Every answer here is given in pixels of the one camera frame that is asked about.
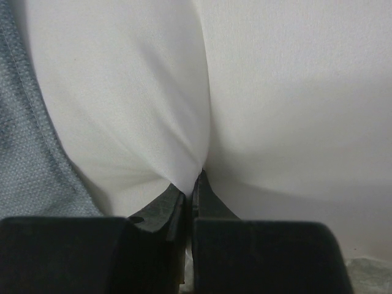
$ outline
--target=blue-gray textile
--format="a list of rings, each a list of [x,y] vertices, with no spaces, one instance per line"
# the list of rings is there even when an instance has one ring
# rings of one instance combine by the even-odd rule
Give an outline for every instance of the blue-gray textile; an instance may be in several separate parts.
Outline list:
[[[7,0],[0,0],[0,218],[100,216],[61,148]]]

